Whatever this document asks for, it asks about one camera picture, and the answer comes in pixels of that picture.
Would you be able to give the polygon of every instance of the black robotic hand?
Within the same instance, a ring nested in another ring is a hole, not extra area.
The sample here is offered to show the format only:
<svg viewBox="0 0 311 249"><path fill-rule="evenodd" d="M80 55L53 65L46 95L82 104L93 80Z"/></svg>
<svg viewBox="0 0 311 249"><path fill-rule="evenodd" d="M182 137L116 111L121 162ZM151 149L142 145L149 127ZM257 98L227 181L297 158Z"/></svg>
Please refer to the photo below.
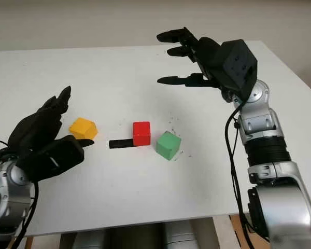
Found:
<svg viewBox="0 0 311 249"><path fill-rule="evenodd" d="M221 45L208 37L197 40L186 27L161 33L157 39L165 43L180 43L180 47L169 49L167 53L170 56L188 56L192 62L198 63L202 71L202 74L191 74L187 78L160 78L159 83L219 88L227 102L232 102L233 95L242 101L249 98L257 80L257 59L243 40L226 41Z"/></svg>
<svg viewBox="0 0 311 249"><path fill-rule="evenodd" d="M0 163L16 158L16 165L31 182L59 175L83 162L83 147L92 140L76 140L68 135L54 140L62 125L61 115L68 109L71 87L58 98L51 97L34 114L23 118L8 139L7 148L0 150Z"/></svg>

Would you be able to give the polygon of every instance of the green cube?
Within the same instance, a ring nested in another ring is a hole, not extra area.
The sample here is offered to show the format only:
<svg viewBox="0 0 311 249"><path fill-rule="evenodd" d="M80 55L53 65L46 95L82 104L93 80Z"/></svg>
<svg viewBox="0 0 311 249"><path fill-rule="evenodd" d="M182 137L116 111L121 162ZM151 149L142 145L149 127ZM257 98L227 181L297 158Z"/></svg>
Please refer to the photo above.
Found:
<svg viewBox="0 0 311 249"><path fill-rule="evenodd" d="M180 149L181 138L177 137L173 133L166 131L157 141L156 151L158 154L171 160L175 156L176 152Z"/></svg>

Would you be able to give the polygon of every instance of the silver robot arm segment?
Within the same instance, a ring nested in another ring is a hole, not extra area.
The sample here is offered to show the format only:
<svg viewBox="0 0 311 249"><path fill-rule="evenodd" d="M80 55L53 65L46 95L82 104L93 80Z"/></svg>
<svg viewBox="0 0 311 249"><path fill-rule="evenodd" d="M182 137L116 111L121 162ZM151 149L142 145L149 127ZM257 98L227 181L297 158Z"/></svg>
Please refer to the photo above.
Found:
<svg viewBox="0 0 311 249"><path fill-rule="evenodd" d="M10 242L28 214L30 186L24 172L16 166L16 161L0 164L0 243Z"/></svg>
<svg viewBox="0 0 311 249"><path fill-rule="evenodd" d="M252 223L272 248L311 248L311 201L269 96L267 84L257 80L238 118L249 179L256 184L248 190ZM240 102L234 97L236 108Z"/></svg>

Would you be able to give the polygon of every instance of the yellow cube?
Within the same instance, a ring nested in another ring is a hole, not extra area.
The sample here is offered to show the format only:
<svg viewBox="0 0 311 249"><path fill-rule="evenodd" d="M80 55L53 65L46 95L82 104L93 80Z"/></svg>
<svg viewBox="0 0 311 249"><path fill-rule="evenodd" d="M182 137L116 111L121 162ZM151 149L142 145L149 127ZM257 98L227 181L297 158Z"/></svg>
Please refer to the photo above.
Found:
<svg viewBox="0 0 311 249"><path fill-rule="evenodd" d="M69 131L76 139L93 139L98 133L95 123L83 118L76 119Z"/></svg>

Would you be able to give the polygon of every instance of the red cube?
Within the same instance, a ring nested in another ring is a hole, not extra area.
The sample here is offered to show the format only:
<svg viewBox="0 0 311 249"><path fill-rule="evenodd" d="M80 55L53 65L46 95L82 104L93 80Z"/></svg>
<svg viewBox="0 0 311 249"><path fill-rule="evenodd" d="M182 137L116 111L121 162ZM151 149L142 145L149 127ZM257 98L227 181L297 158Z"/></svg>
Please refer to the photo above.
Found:
<svg viewBox="0 0 311 249"><path fill-rule="evenodd" d="M133 143L134 143L134 146L151 144L150 122L134 122L133 123Z"/></svg>

